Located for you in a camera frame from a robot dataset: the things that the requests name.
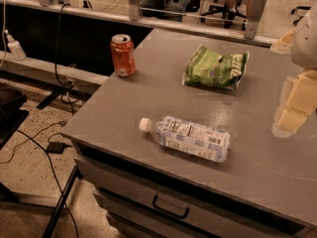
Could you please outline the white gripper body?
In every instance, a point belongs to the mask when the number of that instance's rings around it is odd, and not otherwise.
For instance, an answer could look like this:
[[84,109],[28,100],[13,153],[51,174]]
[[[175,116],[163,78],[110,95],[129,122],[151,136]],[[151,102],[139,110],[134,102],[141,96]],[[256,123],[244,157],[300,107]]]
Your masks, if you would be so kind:
[[295,28],[291,59],[304,68],[317,69],[317,2]]

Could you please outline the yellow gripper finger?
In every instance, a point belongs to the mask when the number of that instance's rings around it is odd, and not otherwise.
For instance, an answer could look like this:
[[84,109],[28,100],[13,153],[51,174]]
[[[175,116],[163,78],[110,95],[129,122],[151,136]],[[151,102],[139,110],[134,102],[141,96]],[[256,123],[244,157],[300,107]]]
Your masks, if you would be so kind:
[[277,138],[292,136],[316,109],[317,71],[304,70],[296,77],[288,76],[280,92],[272,134]]
[[270,46],[270,50],[280,55],[289,54],[291,51],[294,32],[294,28],[287,31],[281,38],[279,38]]

